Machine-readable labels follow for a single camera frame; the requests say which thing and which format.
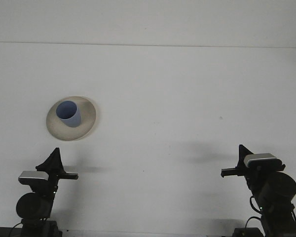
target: blue cup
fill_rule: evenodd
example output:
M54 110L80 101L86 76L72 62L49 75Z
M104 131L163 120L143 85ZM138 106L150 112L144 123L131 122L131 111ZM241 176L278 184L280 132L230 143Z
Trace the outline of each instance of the blue cup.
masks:
M57 117L69 127L78 127L81 124L80 110L73 101L64 101L57 106Z

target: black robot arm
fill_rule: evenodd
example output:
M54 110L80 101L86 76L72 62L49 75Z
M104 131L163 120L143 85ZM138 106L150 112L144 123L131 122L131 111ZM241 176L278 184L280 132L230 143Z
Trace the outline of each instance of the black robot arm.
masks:
M284 168L282 161L272 154L253 154L243 145L239 145L237 166L222 169L222 177L245 177L259 206L256 211L261 215L266 237L296 237L295 207L291 203L296 194L296 182L281 172ZM233 236L251 236L250 229L236 229Z

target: beige plate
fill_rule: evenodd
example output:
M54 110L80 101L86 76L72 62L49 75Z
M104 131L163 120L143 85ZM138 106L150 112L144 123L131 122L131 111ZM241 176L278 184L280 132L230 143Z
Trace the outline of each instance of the beige plate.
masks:
M73 101L77 104L81 114L81 124L78 127L69 127L65 125L56 115L57 106L66 100ZM95 123L95 107L85 97L71 96L58 101L51 107L47 114L46 125L51 135L64 140L71 141L86 135Z

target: white wall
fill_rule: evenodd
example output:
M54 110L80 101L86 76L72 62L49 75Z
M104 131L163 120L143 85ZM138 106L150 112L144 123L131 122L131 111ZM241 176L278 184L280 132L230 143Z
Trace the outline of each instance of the white wall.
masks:
M254 215L244 179L220 177L238 144L296 180L296 48L263 47L296 47L296 0L0 1L0 226L20 220L21 171L60 147L80 175L60 182L61 229L231 235ZM45 118L71 95L97 125L63 142Z
M0 0L0 41L296 47L296 0Z
M68 95L99 108L80 141L45 126ZM230 235L254 214L245 180L220 177L240 143L296 180L296 49L0 43L0 226L21 171L60 147L80 174L60 182L62 229Z

